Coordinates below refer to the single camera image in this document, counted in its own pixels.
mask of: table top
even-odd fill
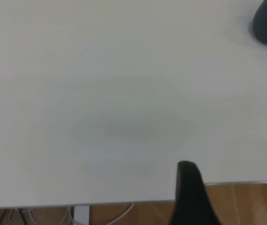
[[[260,0],[0,0],[0,207],[172,200],[176,167],[267,180]]]

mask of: white surface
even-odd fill
[[[81,224],[89,224],[90,207],[88,205],[74,207],[74,220]]]
[[[260,0],[0,0],[0,207],[267,180]]]

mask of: brown floor tile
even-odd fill
[[[241,225],[267,225],[267,184],[236,185],[234,193]]]
[[[206,189],[220,222],[224,225],[238,225],[231,185],[207,186]]]
[[[37,208],[32,211],[33,218],[38,224],[44,225],[57,225],[63,218],[66,212],[66,207],[64,208]],[[9,225],[8,222],[8,213],[6,213],[3,223],[1,225]],[[29,222],[30,218],[28,213],[24,213],[26,220]],[[13,213],[12,219],[14,222],[22,224],[22,219],[17,211]],[[66,219],[62,225],[67,225],[68,220]]]
[[[166,225],[173,211],[173,202],[140,203],[139,225]]]
[[[129,204],[108,204],[90,206],[89,225],[105,225],[124,213]],[[120,219],[116,225],[138,225],[139,209],[134,205],[132,209]]]

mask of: tiled floor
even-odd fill
[[[225,225],[267,225],[267,184],[209,186],[209,198]],[[90,225],[105,225],[122,214],[128,205],[97,205],[90,208]],[[136,203],[117,225],[166,225],[173,209],[171,202]],[[57,225],[66,208],[34,209],[39,225]],[[15,221],[21,222],[16,212]],[[7,218],[3,225],[8,225]]]

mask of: cable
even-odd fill
[[[14,212],[14,209],[11,209],[9,214],[8,214],[8,221],[11,225],[23,225],[23,224],[20,224],[20,223],[16,223],[12,220],[12,216],[13,216],[13,212]]]
[[[18,211],[19,211],[19,214],[20,214],[20,216],[22,218],[22,221],[23,221],[24,225],[27,225],[25,217],[24,217],[23,213],[21,212],[21,209],[18,209]]]
[[[68,208],[67,208],[67,210],[66,210],[66,212],[65,212],[65,214],[64,214],[64,217],[62,218],[62,220],[59,222],[58,225],[62,225],[62,223],[65,221],[65,219],[66,219],[66,217],[67,217],[67,215],[68,215],[68,211],[69,211],[69,210],[68,210]],[[30,209],[30,208],[28,209],[28,213],[29,213],[29,216],[30,216],[30,219],[31,219],[32,223],[33,223],[34,225],[39,225],[39,224],[34,220],[32,214],[31,214],[31,209]]]
[[[34,208],[24,208],[21,212],[28,212],[29,210],[32,211]]]
[[[131,208],[134,206],[134,204],[131,204],[130,206],[129,206],[129,208],[121,215],[121,216],[119,216],[117,219],[115,219],[115,220],[113,220],[113,221],[111,221],[110,223],[108,223],[107,225],[112,225],[112,224],[114,224],[114,223],[116,223],[118,220],[120,220],[123,216],[125,216],[130,210],[131,210]]]
[[[0,225],[2,224],[3,222],[3,218],[4,218],[4,215],[6,214],[7,210],[4,210],[1,217],[0,217]]]
[[[118,218],[116,218],[115,220],[113,220],[113,221],[111,221],[110,223],[108,223],[108,224],[106,224],[106,225],[112,225],[112,224],[114,224],[114,223],[116,223],[117,221],[119,221],[123,216],[125,216],[130,210],[131,210],[131,208],[134,206],[134,203],[133,204],[131,204],[130,206],[129,206],[129,208],[121,215],[121,216],[119,216]],[[85,224],[82,224],[82,223],[79,223],[79,222],[77,222],[76,220],[74,220],[73,218],[72,218],[72,216],[71,216],[71,208],[70,207],[68,207],[68,211],[69,211],[69,221],[71,220],[74,224],[76,224],[76,225],[85,225]]]

